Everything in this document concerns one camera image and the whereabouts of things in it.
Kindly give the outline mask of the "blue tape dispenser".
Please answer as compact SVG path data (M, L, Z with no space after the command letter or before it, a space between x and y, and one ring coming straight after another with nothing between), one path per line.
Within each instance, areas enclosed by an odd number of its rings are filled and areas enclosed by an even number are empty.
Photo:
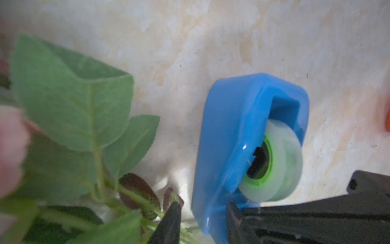
M222 78L208 94L192 212L205 235L226 244L226 206L288 197L303 171L309 96L270 74Z

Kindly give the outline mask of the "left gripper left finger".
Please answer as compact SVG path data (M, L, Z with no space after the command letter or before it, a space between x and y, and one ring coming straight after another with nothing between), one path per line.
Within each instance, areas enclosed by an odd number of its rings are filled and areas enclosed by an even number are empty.
M173 202L150 237L148 244L179 244L181 204Z

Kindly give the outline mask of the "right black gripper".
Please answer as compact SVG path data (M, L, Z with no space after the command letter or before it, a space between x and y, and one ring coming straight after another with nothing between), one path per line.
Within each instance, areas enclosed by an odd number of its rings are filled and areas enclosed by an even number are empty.
M262 243L388 244L390 177L356 170L346 190L302 204L245 208L243 215Z

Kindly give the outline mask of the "artificial flower bouquet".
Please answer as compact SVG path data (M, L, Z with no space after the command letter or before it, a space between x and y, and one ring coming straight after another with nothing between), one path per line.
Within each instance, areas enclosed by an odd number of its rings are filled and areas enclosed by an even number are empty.
M131 74L20 33L1 75L1 243L148 244L173 202L133 169L160 118Z

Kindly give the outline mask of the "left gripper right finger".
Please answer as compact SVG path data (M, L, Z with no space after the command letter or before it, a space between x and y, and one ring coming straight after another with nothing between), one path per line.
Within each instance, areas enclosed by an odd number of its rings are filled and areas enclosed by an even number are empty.
M258 244L259 238L245 221L237 205L230 202L226 206L226 233L229 244Z

